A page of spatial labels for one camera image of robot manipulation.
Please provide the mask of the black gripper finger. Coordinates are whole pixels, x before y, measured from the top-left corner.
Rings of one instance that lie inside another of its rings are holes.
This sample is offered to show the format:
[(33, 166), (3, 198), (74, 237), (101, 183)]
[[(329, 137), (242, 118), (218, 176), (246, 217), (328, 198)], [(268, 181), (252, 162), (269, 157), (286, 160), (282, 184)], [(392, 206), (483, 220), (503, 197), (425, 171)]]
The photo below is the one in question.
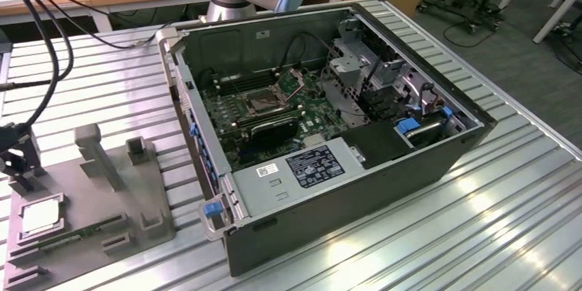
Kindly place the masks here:
[(23, 157), (14, 153), (10, 153), (9, 151), (1, 152), (1, 173), (10, 177), (15, 177), (23, 174), (23, 169)]
[(23, 192), (31, 192), (34, 190), (33, 180), (35, 177), (43, 175), (45, 171), (41, 167), (35, 137), (30, 130), (26, 130), (19, 137), (15, 150), (21, 152), (19, 160), (15, 164), (15, 170), (18, 172), (15, 181), (23, 189)]

